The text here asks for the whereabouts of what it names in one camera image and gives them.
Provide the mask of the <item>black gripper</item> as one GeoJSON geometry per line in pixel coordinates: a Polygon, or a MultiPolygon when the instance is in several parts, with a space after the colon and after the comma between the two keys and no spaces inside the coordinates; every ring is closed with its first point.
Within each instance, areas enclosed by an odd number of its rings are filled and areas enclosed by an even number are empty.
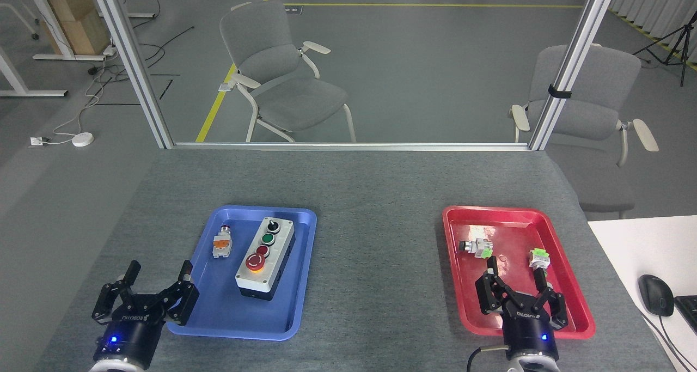
{"type": "Polygon", "coordinates": [[[114,283],[106,283],[100,290],[91,318],[106,330],[97,342],[94,361],[118,359],[148,369],[157,348],[164,319],[179,326],[188,323],[199,297],[192,282],[193,265],[182,263],[177,281],[160,293],[160,303],[141,310],[154,296],[135,296],[131,286],[141,270],[137,261],[131,261],[125,274],[114,283]],[[117,297],[122,305],[112,312],[117,297]]]}
{"type": "Polygon", "coordinates": [[[515,292],[499,276],[497,258],[488,258],[486,266],[486,272],[475,281],[475,289],[482,313],[502,312],[504,343],[509,347],[507,358],[540,353],[558,359],[553,330],[567,327],[567,307],[564,295],[548,284],[547,271],[535,269],[535,285],[539,291],[536,298],[519,296],[515,302],[515,292]],[[550,317],[543,308],[546,302],[550,317]]]}

